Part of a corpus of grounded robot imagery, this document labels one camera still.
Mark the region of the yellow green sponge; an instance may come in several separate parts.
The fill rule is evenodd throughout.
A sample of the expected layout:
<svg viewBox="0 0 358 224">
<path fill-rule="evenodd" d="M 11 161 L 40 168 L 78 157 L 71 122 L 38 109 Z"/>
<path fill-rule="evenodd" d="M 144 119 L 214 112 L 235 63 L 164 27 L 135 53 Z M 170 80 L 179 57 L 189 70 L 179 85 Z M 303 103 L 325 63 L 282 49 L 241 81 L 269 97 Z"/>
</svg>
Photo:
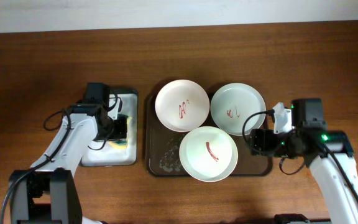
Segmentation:
<svg viewBox="0 0 358 224">
<path fill-rule="evenodd" d="M 115 149 L 126 149 L 129 137 L 132 136 L 130 116 L 119 114 L 117 120 L 114 120 L 114 131 L 108 139 L 108 144 Z"/>
</svg>

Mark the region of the pinkish white plate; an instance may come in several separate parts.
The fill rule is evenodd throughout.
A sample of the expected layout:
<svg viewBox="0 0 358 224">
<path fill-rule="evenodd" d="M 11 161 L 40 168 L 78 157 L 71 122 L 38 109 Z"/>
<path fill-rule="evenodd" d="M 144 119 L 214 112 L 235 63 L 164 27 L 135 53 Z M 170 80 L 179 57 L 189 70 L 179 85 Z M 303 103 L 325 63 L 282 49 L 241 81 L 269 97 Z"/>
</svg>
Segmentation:
<svg viewBox="0 0 358 224">
<path fill-rule="evenodd" d="M 206 121 L 209 115 L 209 98 L 199 84 L 191 80 L 175 80 L 158 92 L 155 112 L 166 128 L 188 132 Z"/>
</svg>

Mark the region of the white front plate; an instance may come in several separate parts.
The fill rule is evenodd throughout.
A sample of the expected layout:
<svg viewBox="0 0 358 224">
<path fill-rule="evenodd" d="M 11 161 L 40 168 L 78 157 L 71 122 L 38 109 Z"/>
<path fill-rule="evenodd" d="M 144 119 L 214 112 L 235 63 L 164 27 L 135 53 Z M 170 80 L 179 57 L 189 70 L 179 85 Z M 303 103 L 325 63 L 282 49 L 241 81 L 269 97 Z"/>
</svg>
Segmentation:
<svg viewBox="0 0 358 224">
<path fill-rule="evenodd" d="M 202 182 L 217 182 L 230 176 L 238 162 L 237 146 L 219 128 L 203 126 L 182 139 L 179 158 L 184 170 Z"/>
</svg>

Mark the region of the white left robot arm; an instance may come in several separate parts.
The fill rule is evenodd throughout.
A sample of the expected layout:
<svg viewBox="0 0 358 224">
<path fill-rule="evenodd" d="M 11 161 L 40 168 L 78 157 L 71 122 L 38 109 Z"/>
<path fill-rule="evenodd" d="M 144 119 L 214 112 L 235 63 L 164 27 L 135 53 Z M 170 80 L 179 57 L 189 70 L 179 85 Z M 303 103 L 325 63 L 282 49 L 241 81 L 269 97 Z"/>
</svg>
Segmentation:
<svg viewBox="0 0 358 224">
<path fill-rule="evenodd" d="M 2 203 L 0 222 L 10 208 L 11 223 L 92 223 L 83 216 L 74 174 L 90 143 L 121 141 L 127 122 L 111 118 L 120 97 L 103 83 L 88 83 L 83 98 L 60 111 L 58 133 L 43 155 L 27 170 L 15 170 Z"/>
</svg>

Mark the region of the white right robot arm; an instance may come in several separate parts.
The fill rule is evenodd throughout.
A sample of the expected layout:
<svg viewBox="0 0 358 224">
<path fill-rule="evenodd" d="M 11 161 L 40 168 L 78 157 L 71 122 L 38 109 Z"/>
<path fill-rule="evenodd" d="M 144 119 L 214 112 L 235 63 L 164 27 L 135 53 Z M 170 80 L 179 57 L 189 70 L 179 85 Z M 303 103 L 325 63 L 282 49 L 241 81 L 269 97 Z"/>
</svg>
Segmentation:
<svg viewBox="0 0 358 224">
<path fill-rule="evenodd" d="M 261 112 L 272 117 L 273 129 L 243 133 L 253 156 L 303 158 L 317 182 L 332 223 L 358 223 L 358 174 L 354 150 L 344 131 L 330 131 L 319 98 L 277 103 Z"/>
</svg>

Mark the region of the white soapy water tray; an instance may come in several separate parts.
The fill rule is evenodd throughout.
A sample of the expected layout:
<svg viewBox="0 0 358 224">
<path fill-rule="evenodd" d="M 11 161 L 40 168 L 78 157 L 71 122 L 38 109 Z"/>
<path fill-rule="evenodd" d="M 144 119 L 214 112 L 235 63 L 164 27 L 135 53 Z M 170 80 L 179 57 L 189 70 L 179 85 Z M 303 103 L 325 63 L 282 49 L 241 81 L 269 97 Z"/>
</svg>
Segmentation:
<svg viewBox="0 0 358 224">
<path fill-rule="evenodd" d="M 108 141 L 92 141 L 87 152 L 81 158 L 80 165 L 84 167 L 97 166 L 127 166 L 137 159 L 137 122 L 138 122 L 138 92 L 132 88 L 112 88 L 122 100 L 122 110 L 118 114 L 130 116 L 131 134 L 126 149 L 115 149 Z"/>
</svg>

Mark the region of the pale green plate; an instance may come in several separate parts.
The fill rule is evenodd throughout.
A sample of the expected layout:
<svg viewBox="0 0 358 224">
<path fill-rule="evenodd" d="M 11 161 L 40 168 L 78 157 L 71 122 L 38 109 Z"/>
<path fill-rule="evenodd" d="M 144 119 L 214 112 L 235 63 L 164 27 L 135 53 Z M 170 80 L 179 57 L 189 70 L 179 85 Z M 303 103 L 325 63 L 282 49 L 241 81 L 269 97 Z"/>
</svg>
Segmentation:
<svg viewBox="0 0 358 224">
<path fill-rule="evenodd" d="M 253 87 L 243 83 L 222 86 L 211 99 L 210 113 L 217 127 L 234 136 L 248 135 L 265 121 L 265 101 Z"/>
</svg>

